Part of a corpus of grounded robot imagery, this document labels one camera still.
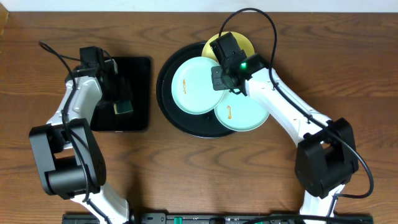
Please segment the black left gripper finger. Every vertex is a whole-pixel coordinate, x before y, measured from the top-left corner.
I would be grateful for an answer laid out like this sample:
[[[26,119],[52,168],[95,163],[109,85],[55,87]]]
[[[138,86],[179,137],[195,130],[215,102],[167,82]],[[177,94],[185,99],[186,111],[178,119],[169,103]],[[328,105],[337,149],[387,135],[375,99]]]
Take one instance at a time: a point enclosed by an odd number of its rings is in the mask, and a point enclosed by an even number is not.
[[[126,79],[125,81],[125,98],[129,101],[132,101],[134,99],[134,95],[133,95],[133,88],[131,85],[131,81],[130,79]]]
[[[124,77],[117,78],[115,81],[115,87],[116,87],[115,101],[125,100],[126,99],[125,78]]]

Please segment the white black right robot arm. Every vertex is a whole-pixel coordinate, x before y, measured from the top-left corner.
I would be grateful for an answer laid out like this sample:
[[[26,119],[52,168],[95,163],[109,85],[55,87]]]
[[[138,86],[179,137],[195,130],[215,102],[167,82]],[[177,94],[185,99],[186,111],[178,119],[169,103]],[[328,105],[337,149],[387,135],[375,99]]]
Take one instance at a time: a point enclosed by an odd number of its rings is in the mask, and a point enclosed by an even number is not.
[[[336,201],[359,169],[347,120],[332,121],[303,101],[258,54],[218,55],[211,69],[215,90],[235,90],[255,100],[287,131],[297,147],[295,174],[305,189],[302,215],[334,216]]]

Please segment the green yellow sponge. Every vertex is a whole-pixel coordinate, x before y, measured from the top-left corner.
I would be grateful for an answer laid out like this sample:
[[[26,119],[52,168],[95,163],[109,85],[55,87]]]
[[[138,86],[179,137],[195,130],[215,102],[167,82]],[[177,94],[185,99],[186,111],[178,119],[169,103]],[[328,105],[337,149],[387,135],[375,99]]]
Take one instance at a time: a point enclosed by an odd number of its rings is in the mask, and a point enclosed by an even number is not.
[[[133,107],[130,100],[119,100],[114,102],[114,113],[115,114],[125,114],[133,112]]]

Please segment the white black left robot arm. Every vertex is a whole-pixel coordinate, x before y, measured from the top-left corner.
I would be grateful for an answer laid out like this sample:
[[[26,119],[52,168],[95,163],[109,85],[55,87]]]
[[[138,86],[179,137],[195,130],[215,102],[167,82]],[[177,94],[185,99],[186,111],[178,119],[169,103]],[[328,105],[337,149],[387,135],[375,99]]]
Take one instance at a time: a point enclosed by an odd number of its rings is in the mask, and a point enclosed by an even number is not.
[[[106,180],[104,157],[90,128],[97,104],[117,96],[117,76],[112,72],[68,77],[55,114],[29,133],[45,193],[79,203],[98,223],[134,221],[129,202]]]

